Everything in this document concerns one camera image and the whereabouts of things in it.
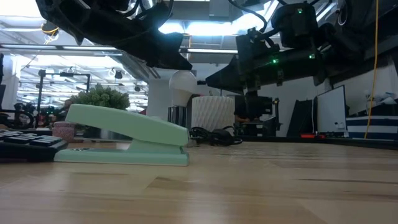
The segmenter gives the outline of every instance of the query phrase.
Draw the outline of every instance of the striped box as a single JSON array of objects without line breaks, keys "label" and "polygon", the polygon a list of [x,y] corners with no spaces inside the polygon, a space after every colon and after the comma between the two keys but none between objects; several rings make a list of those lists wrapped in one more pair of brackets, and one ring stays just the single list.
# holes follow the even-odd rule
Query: striped box
[{"label": "striped box", "polygon": [[[346,118],[351,138],[364,138],[368,117]],[[372,116],[368,139],[398,140],[398,116]]]}]

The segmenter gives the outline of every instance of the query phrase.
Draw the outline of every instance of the keyboard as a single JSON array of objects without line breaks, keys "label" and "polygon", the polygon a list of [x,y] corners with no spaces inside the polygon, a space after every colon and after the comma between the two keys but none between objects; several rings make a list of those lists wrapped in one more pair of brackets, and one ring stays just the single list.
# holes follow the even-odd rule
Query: keyboard
[{"label": "keyboard", "polygon": [[58,137],[0,130],[1,160],[53,161],[55,153],[67,146],[68,142]]}]

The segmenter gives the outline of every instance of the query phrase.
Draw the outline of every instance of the wooden tabletop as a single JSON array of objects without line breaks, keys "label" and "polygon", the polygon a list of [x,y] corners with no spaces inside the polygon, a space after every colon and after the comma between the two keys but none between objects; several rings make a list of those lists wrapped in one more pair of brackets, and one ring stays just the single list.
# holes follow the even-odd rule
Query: wooden tabletop
[{"label": "wooden tabletop", "polygon": [[188,151],[188,167],[0,164],[0,223],[398,223],[398,151],[263,142]]}]

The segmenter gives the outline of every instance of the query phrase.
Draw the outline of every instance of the ceiling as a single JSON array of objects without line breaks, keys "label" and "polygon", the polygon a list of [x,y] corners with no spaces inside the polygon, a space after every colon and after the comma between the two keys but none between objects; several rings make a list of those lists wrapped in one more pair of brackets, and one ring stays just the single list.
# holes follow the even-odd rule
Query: ceiling
[{"label": "ceiling", "polygon": [[[258,13],[271,18],[275,9],[280,7],[276,0],[264,2],[264,8]],[[301,0],[285,0],[287,3],[302,2]],[[315,5],[316,9],[325,7],[328,0],[321,0]],[[153,6],[153,2],[144,0],[145,6]],[[243,34],[253,26],[262,26],[261,21],[251,14],[228,21],[230,18],[218,17],[214,20],[210,16],[210,1],[176,1],[174,4],[173,17],[167,21],[159,30],[164,33],[181,32],[185,34],[182,47],[195,49],[215,49],[215,50],[236,50],[236,34]],[[44,19],[37,9],[35,0],[0,0],[0,43],[2,44],[44,44],[49,37],[40,29]],[[323,22],[328,15],[333,12],[330,8],[327,13],[321,15],[318,10],[319,21]],[[268,23],[267,30],[271,30],[271,23]],[[274,42],[279,42],[279,37],[272,37]],[[76,45],[75,39],[64,31],[51,40],[50,45]],[[94,46],[95,43],[84,40],[83,46]],[[115,88],[122,92],[130,93],[130,100],[133,103],[130,110],[139,111],[146,107],[143,99],[150,88],[146,83],[150,79],[170,78],[175,70],[164,70],[158,68],[149,68],[144,62],[126,55],[123,52],[91,52],[91,51],[37,51],[37,50],[9,50],[7,54],[13,54],[18,57],[22,66],[30,63],[29,68],[21,72],[21,87],[19,99],[35,101],[37,91],[35,83],[39,81],[38,71],[47,69],[48,73],[58,73],[61,71],[73,71],[75,73],[89,73],[92,77],[91,84],[101,83]],[[184,54],[193,64],[194,74],[199,80],[217,72],[231,60],[232,55],[225,54]],[[114,78],[116,70],[123,73],[123,78],[117,80]],[[58,76],[47,76],[45,82],[57,82],[59,84],[45,84],[45,95],[50,92],[64,92],[61,98],[69,97],[71,93],[77,92],[79,88],[84,87],[86,78],[83,76],[73,77],[70,80]],[[59,106],[62,101],[52,103]]]}]

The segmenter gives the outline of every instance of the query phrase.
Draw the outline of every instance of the stapler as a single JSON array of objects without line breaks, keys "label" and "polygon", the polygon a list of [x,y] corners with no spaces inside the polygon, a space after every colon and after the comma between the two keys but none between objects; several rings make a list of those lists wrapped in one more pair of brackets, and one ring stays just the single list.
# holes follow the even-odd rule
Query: stapler
[{"label": "stapler", "polygon": [[128,111],[90,105],[71,105],[66,121],[107,129],[133,138],[127,150],[64,149],[55,162],[94,162],[187,166],[188,129]]}]

